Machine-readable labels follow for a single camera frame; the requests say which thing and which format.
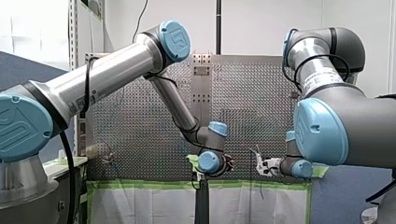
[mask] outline perforated metal panel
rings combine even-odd
[[[283,77],[280,57],[214,55],[212,66],[212,119],[228,125],[225,148],[236,165],[224,177],[249,178],[249,148],[258,145],[264,157],[285,155],[295,87]],[[260,177],[255,170],[253,177]]]
[[[224,178],[246,179],[251,174],[259,177],[254,170],[250,172],[248,148],[257,144],[266,156],[284,155],[284,139],[292,126],[295,103],[289,96],[295,89],[282,77],[280,57],[211,57],[211,63],[206,63],[212,70],[212,87],[206,93],[212,103],[207,113],[229,126],[226,151],[236,162],[235,171]],[[191,78],[194,66],[193,59],[189,59],[168,68],[188,107],[193,98],[191,81],[196,80]],[[143,78],[92,107],[87,137],[88,145],[96,144],[98,148],[98,156],[90,162],[90,179],[191,178],[191,166],[185,159],[190,146],[180,136],[158,94]],[[114,155],[112,165],[103,161],[110,151]]]

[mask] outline metal stand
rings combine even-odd
[[[195,191],[194,224],[209,224],[209,184],[206,178],[199,180],[199,189]]]

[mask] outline industrial robot arm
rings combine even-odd
[[[163,72],[190,54],[190,39],[176,21],[165,21],[142,34],[131,46],[45,83],[29,81],[0,93],[0,211],[2,204],[32,197],[48,188],[37,156],[48,141],[68,128],[71,118],[90,105],[144,76],[171,112],[185,138],[202,147],[199,169],[219,175],[227,169],[223,156],[227,126],[201,127]]]
[[[396,101],[368,99],[351,84],[365,63],[361,40],[348,29],[330,28],[291,33],[285,48],[285,65],[304,99],[294,111],[288,156],[279,159],[281,173],[308,178],[311,162],[395,167]]]

